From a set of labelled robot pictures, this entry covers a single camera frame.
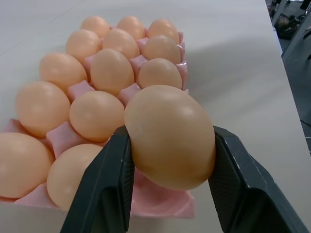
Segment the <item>floor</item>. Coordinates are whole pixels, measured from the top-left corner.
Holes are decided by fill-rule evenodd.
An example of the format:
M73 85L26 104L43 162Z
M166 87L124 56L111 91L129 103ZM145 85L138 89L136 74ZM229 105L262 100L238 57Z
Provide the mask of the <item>floor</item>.
M285 7L283 13L296 17L302 15L304 11L299 8L300 5L301 3L291 2ZM289 40L280 40L283 50L289 42ZM311 61L307 60L310 54L311 36L296 46L284 64L306 137L311 137ZM311 139L307 139L307 143L311 150Z

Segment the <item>table surface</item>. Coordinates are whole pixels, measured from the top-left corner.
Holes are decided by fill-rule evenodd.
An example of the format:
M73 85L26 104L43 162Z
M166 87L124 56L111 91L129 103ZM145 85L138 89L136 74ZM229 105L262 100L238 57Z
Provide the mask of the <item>table surface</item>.
M264 0L11 0L0 8L0 127L15 116L17 90L37 80L40 58L64 51L88 15L111 25L136 15L170 19L184 32L187 88L214 125L238 135L311 230L311 158ZM130 233L221 233L208 184L193 190L192 220L133 218ZM0 205L5 233L56 233L65 213Z

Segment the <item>brown egg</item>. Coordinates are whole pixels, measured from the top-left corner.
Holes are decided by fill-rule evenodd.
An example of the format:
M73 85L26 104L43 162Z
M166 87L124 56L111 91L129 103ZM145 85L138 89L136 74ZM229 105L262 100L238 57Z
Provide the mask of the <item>brown egg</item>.
M142 65L137 83L141 88L151 85L181 88L182 80L178 69L172 62L163 58L155 58Z
M69 210L86 168L101 150L102 147L93 144L78 145L62 153L53 163L47 190L52 201L62 210Z
M173 64L181 62L179 48L170 38L164 35L150 38L143 49L142 55L148 60L164 58Z
M72 103L69 117L73 128L82 137L104 142L124 125L124 106L106 92L88 91Z
M122 53L104 49L92 61L91 80L96 90L117 96L122 89L134 83L134 72Z
M99 16L89 16L83 20L80 29L95 32L99 38L103 38L110 31L109 24Z
M215 134L207 112L188 94L153 85L125 109L135 166L154 183L192 189L212 174Z
M97 54L102 49L102 42L95 32L79 30L73 32L66 43L66 53L77 59L82 65L84 59Z
M144 25L135 16L126 16L120 20L116 28L128 32L134 39L139 40L146 36Z
M65 93L52 83L32 82L20 89L16 111L21 124L36 137L69 119L70 102Z
M50 151L21 133L0 133L0 197L22 198L47 180Z
M136 40L126 31L112 29L103 38L103 49L114 49L122 53L127 59L139 56Z
M172 39L176 44L180 43L176 27L167 19L157 19L150 25L148 29L148 38L152 38L157 35L165 35Z
M66 94L68 87L87 80L86 71L78 60L62 52L44 56L39 69L42 81L55 84Z

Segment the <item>egg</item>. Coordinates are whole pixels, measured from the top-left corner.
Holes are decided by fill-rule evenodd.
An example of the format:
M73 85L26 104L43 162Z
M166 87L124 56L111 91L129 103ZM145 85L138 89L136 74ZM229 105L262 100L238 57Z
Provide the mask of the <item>egg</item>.
M112 29L103 38L103 49L114 49L122 53L127 59L140 55L136 40L126 31Z
M176 44L179 44L179 35L177 28L167 19L160 18L152 22L148 29L148 38L157 35L165 35L172 39Z
M82 137L93 142L104 142L124 125L124 106L109 93L88 91L72 103L69 118Z
M95 32L79 30L73 32L66 43L66 53L84 65L84 59L97 54L102 49L102 42Z
M90 73L96 90L114 96L134 83L134 72L130 62L122 53L113 49L104 49L95 55Z
M86 71L79 61L62 52L45 55L40 62L39 70L42 81L55 84L65 94L68 87L87 80Z
M134 39L139 40L146 36L144 25L135 16L126 16L120 20L116 28L128 32Z
M52 201L62 210L69 210L86 168L101 150L102 147L97 145L81 144L62 153L53 163L47 190Z
M195 188L212 174L215 134L207 112L184 91L149 86L125 109L134 164L147 178L175 190Z
M181 55L178 46L167 36L158 35L150 38L142 52L148 60L164 58L173 64L181 62Z
M146 88L151 85L167 85L181 88L182 80L176 66L163 58L145 62L138 74L138 85Z
M0 133L0 197L22 198L47 180L50 151L21 133Z
M103 38L110 31L110 26L102 17L89 16L83 20L80 29L93 31L99 38Z
M40 138L69 119L70 102L67 96L49 82L36 81L22 87L15 106L20 123Z

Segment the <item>white table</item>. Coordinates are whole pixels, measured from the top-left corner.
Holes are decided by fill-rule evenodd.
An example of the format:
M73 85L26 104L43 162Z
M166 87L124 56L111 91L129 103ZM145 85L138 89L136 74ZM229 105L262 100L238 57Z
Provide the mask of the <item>white table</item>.
M274 177L311 230L311 158L264 0L11 0L0 8L0 126L15 116L14 99L38 79L38 62L63 51L88 15L112 25L125 15L145 25L167 17L185 33L188 88L214 125L237 134ZM193 220L140 219L131 233L221 233L208 184L193 191ZM0 204L4 233L57 233L65 214Z

